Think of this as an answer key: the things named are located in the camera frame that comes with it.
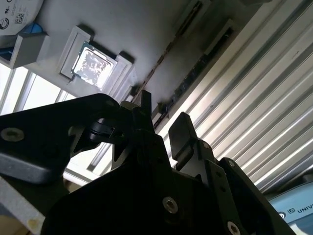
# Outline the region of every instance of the label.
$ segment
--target label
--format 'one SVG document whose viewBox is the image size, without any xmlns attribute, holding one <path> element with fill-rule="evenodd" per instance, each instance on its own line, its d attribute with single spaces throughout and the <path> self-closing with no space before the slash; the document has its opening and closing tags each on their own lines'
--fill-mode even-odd
<svg viewBox="0 0 313 235">
<path fill-rule="evenodd" d="M 0 0 L 0 36 L 15 35 L 36 18 L 43 0 Z"/>
</svg>

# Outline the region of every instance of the black metal bracket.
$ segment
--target black metal bracket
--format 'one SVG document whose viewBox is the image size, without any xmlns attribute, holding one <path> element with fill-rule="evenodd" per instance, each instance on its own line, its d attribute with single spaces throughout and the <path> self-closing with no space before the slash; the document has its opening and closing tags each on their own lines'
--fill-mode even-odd
<svg viewBox="0 0 313 235">
<path fill-rule="evenodd" d="M 198 140 L 190 117 L 181 113 L 169 131 L 177 169 L 199 179 L 212 195 L 220 232 L 242 235 L 293 234 L 252 181 L 231 159 L 214 158 L 210 145 Z"/>
</svg>

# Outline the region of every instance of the blue object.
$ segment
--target blue object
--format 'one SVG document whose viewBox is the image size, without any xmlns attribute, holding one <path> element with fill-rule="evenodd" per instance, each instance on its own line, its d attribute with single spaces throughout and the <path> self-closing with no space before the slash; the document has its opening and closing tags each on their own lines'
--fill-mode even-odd
<svg viewBox="0 0 313 235">
<path fill-rule="evenodd" d="M 313 182 L 300 185 L 269 201 L 291 226 L 313 235 Z"/>
<path fill-rule="evenodd" d="M 24 28 L 21 33 L 42 33 L 43 28 L 37 23 L 31 23 L 29 26 Z"/>
</svg>

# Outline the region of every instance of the screw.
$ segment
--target screw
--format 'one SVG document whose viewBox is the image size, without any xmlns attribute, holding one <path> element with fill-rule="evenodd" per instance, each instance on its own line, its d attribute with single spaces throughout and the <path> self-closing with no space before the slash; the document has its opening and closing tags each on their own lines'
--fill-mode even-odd
<svg viewBox="0 0 313 235">
<path fill-rule="evenodd" d="M 1 138 L 9 142 L 18 142 L 24 139 L 24 132 L 18 128 L 5 128 L 1 131 Z"/>
<path fill-rule="evenodd" d="M 230 164 L 231 167 L 235 166 L 235 164 L 231 160 L 228 160 L 228 163 Z"/>
<path fill-rule="evenodd" d="M 109 106 L 114 106 L 114 103 L 112 101 L 110 101 L 110 100 L 107 100 L 106 104 L 109 105 Z"/>
<path fill-rule="evenodd" d="M 210 148 L 210 146 L 207 144 L 207 142 L 203 142 L 203 145 L 205 148 Z"/>
<path fill-rule="evenodd" d="M 237 225 L 235 225 L 233 222 L 228 221 L 227 227 L 232 235 L 240 235 L 240 230 L 238 229 Z"/>
<path fill-rule="evenodd" d="M 171 214 L 176 214 L 178 211 L 178 206 L 176 201 L 171 197 L 164 197 L 163 198 L 163 206 L 164 208 Z"/>
</svg>

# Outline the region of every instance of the bolt head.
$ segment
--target bolt head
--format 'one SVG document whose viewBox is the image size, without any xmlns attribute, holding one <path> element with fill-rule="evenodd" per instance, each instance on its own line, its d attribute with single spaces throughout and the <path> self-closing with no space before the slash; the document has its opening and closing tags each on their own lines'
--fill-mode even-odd
<svg viewBox="0 0 313 235">
<path fill-rule="evenodd" d="M 176 214 L 178 211 L 178 206 L 176 201 L 171 197 L 164 197 L 163 198 L 163 206 L 164 208 L 171 214 Z"/>
</svg>

